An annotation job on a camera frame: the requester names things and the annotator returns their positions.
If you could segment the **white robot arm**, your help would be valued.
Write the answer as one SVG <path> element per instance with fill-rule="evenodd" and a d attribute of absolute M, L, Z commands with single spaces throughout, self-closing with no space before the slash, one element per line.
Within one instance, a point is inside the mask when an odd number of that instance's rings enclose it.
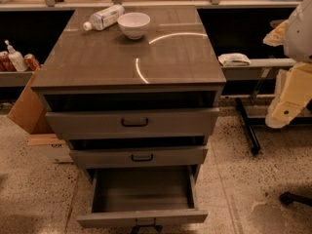
<path fill-rule="evenodd" d="M 287 126 L 312 99 L 312 0 L 302 0 L 288 19 L 268 33 L 263 43 L 284 48 L 296 61 L 289 71 L 277 76 L 275 98 L 265 124 L 274 129 Z"/>

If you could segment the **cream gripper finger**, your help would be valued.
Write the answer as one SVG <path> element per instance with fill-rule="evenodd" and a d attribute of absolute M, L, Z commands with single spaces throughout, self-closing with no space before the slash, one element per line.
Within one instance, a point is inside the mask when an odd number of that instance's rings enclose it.
<path fill-rule="evenodd" d="M 282 21 L 263 38 L 263 43 L 272 47 L 283 46 L 287 25 L 287 20 Z"/>

